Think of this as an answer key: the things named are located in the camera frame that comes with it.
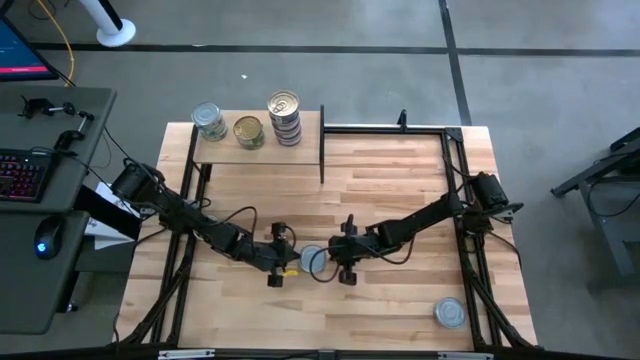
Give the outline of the white paper sheet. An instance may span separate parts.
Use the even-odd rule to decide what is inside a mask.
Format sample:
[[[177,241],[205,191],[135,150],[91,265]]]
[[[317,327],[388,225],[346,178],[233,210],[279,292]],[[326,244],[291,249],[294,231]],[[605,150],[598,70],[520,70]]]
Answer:
[[[99,182],[96,193],[119,209],[140,218],[140,214],[132,209],[127,203],[116,197],[109,188],[110,183]],[[106,247],[134,242],[134,239],[120,233],[116,229],[106,225],[94,218],[90,218],[85,228],[85,235],[93,236],[95,240],[94,249],[101,250]]]

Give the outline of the black flat box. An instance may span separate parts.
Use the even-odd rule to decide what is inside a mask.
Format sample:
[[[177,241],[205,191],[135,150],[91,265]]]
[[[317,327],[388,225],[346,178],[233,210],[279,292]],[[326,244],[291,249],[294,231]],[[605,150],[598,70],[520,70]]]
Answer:
[[[134,240],[138,239],[142,223],[141,217],[137,218],[103,199],[96,193],[96,188],[91,189],[83,185],[76,197],[74,209],[85,211],[90,215],[90,218],[109,225]]]

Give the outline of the backlit black keyboard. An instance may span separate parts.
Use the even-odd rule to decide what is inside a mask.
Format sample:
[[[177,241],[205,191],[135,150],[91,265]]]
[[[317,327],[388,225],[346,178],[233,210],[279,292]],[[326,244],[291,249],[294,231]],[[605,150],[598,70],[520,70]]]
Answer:
[[[0,201],[39,203],[56,165],[49,152],[0,149]]]

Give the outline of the wooden shelf with black legs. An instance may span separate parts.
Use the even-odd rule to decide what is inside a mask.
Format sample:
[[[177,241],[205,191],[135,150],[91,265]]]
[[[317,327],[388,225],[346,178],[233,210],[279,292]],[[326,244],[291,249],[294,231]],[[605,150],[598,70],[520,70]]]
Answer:
[[[192,159],[202,164],[246,164],[246,165],[316,165],[320,183],[324,183],[324,106],[318,111],[300,111],[302,139],[292,147],[281,145],[276,137],[266,110],[223,110],[223,120],[228,135],[217,142],[205,140],[203,136],[195,144]],[[234,123],[242,117],[257,118],[263,124],[264,145],[257,150],[241,147],[234,137]]]

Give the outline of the black metal frame pole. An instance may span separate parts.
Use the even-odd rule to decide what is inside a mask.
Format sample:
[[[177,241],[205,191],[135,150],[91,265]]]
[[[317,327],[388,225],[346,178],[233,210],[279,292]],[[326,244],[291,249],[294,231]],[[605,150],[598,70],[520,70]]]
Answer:
[[[196,191],[184,170],[199,138],[190,123],[166,126],[157,166],[172,189]],[[349,214],[359,228],[401,218],[461,181],[445,174],[442,146],[453,144],[446,128],[328,124],[324,141],[323,184],[316,165],[212,164],[207,213],[253,227],[261,241],[283,221],[299,246],[325,246]],[[293,266],[299,275],[271,288],[265,273],[197,242],[187,289],[171,298],[160,335],[216,349],[469,350],[473,327],[490,334],[487,312],[459,329],[433,313],[439,300],[465,296],[460,258],[446,220],[387,260],[358,263],[355,286]]]

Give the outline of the black desk clamp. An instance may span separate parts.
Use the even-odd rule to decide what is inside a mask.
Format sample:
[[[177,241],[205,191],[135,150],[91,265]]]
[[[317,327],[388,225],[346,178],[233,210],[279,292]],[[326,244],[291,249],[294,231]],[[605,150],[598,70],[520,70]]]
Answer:
[[[60,112],[71,116],[76,114],[76,108],[71,102],[64,102],[61,106],[55,106],[46,98],[27,99],[22,96],[22,100],[24,105],[19,116],[26,119],[33,118],[37,113],[41,113],[46,116],[53,116]]]
[[[95,116],[86,111],[79,111],[78,116],[82,119],[78,128],[76,130],[66,130],[62,132],[54,145],[54,150],[68,150],[74,141],[82,141],[85,138],[83,130],[95,119]]]

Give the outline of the black computer mouse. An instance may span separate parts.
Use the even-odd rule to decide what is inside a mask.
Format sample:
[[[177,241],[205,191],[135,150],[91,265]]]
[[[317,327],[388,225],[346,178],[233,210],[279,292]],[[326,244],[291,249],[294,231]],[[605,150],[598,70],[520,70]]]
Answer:
[[[49,260],[56,257],[62,247],[62,233],[64,218],[49,216],[41,221],[34,235],[34,250],[36,257]]]

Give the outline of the monitor with pink bar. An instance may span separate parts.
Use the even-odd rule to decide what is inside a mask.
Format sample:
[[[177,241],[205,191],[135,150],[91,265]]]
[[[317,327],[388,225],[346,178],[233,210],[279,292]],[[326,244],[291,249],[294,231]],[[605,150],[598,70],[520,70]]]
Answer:
[[[0,82],[57,80],[53,67],[6,18],[0,18]]]

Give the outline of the grey side desk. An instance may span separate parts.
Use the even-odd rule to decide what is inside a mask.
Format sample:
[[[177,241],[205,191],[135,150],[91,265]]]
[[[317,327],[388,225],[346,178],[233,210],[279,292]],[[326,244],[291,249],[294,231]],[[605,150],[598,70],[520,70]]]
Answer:
[[[77,154],[64,157],[39,203],[0,201],[0,334],[43,334],[48,331],[74,271],[86,225],[93,214],[92,203],[82,198],[90,189],[83,185],[117,93],[109,88],[0,84],[0,149],[30,150],[54,147],[66,130],[83,128],[85,138],[69,149]],[[26,99],[44,98],[55,105],[70,102],[78,111],[94,116],[83,123],[65,113],[19,114]],[[48,260],[36,255],[36,230],[47,218],[64,221],[62,246]]]

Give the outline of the black metal stand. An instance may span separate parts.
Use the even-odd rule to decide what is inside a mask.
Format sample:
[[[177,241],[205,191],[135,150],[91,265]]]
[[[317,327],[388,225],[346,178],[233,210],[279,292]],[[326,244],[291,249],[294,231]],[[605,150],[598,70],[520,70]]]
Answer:
[[[556,198],[580,193],[615,269],[588,283],[591,291],[640,287],[640,127],[609,146],[609,153],[551,189]]]

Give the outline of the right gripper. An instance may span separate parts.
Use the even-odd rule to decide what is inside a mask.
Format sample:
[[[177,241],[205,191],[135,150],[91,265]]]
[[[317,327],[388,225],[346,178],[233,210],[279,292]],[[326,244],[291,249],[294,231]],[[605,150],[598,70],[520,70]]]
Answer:
[[[378,257],[384,247],[385,240],[377,232],[371,230],[358,234],[354,215],[349,214],[346,221],[341,224],[341,234],[329,239],[328,253],[332,261],[348,268],[362,259]],[[357,274],[343,269],[339,272],[339,282],[343,285],[355,286]]]

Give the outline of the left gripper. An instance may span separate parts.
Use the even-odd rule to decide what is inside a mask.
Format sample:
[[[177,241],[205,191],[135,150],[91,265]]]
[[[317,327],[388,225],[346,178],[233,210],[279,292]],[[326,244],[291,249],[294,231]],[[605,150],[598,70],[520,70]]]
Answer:
[[[260,271],[270,271],[267,285],[271,288],[280,288],[286,278],[281,275],[282,272],[297,270],[287,268],[289,262],[300,258],[300,254],[295,251],[297,234],[284,222],[273,223],[271,234],[273,238],[271,242],[252,242],[249,235],[241,235],[234,247],[234,259],[245,262]]]

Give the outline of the white pole base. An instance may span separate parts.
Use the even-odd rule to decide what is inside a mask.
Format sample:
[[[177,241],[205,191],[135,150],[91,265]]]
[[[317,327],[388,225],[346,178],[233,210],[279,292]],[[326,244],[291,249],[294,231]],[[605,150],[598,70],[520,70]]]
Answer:
[[[102,46],[120,47],[134,38],[135,24],[122,18],[109,0],[79,1],[97,25],[96,39]]]

